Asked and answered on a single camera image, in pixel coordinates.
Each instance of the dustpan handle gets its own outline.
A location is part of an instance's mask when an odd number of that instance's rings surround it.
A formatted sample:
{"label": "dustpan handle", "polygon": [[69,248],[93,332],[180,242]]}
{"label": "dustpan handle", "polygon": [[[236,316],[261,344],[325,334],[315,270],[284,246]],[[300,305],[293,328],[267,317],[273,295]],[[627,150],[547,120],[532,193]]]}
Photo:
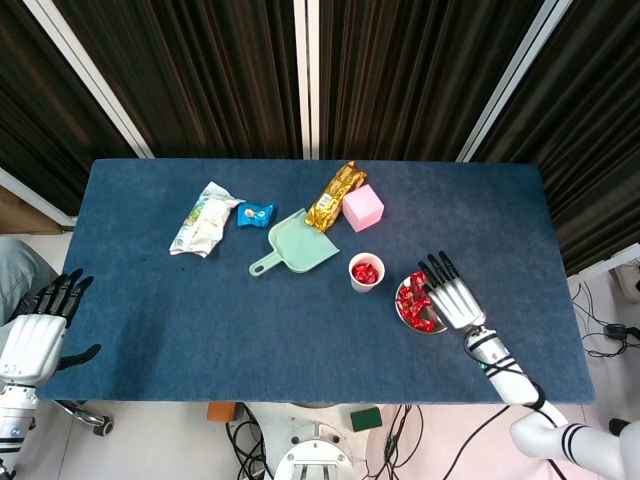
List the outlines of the dustpan handle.
{"label": "dustpan handle", "polygon": [[282,257],[278,254],[278,252],[273,251],[266,257],[262,257],[255,263],[252,263],[249,267],[249,273],[254,277],[258,277],[262,275],[264,272],[269,270],[270,268],[275,267],[282,261]]}

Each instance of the blue candy wrapper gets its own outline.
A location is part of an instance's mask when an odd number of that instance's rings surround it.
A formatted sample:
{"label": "blue candy wrapper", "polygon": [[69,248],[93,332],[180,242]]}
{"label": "blue candy wrapper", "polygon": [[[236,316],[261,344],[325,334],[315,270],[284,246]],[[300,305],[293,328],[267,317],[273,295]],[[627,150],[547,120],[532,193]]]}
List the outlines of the blue candy wrapper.
{"label": "blue candy wrapper", "polygon": [[274,208],[275,205],[272,203],[264,207],[252,203],[243,203],[238,206],[238,226],[253,225],[254,227],[267,228]]}

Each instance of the white snack bag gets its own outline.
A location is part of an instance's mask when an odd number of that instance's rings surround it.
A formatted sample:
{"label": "white snack bag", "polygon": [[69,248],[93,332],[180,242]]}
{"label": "white snack bag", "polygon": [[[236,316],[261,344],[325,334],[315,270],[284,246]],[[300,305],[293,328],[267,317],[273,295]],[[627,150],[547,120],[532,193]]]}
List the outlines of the white snack bag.
{"label": "white snack bag", "polygon": [[169,253],[190,252],[202,258],[209,255],[222,240],[229,213],[240,203],[244,200],[233,198],[220,185],[209,182],[173,239]]}

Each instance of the metal bowl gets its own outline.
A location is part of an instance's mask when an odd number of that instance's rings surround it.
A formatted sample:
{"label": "metal bowl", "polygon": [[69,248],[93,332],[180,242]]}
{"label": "metal bowl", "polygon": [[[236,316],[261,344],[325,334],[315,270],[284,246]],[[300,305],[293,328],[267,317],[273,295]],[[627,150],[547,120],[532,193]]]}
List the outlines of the metal bowl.
{"label": "metal bowl", "polygon": [[420,310],[420,318],[423,318],[425,320],[429,320],[429,319],[435,320],[436,326],[433,328],[433,332],[424,332],[422,330],[413,328],[410,324],[408,324],[405,321],[404,318],[402,318],[402,315],[400,314],[400,309],[398,308],[398,304],[396,303],[396,300],[398,299],[398,295],[400,294],[400,289],[402,287],[410,287],[410,286],[411,286],[411,277],[407,277],[402,281],[400,285],[398,285],[398,289],[396,290],[396,295],[393,299],[393,303],[396,306],[396,312],[398,313],[398,317],[400,317],[400,320],[402,320],[402,323],[404,323],[407,327],[409,327],[414,332],[423,333],[425,335],[434,335],[436,333],[444,332],[447,329],[447,326],[442,322],[442,320],[440,319],[440,317],[436,313],[436,310],[433,307],[426,307]]}

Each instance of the green sponge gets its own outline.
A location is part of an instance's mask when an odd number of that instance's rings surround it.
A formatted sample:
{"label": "green sponge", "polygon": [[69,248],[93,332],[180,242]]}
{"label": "green sponge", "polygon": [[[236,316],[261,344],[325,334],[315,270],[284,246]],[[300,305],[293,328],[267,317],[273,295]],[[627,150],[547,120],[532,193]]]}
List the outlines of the green sponge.
{"label": "green sponge", "polygon": [[361,432],[370,428],[382,426],[382,417],[380,417],[380,409],[378,407],[367,408],[358,412],[351,413],[351,426],[354,432]]}

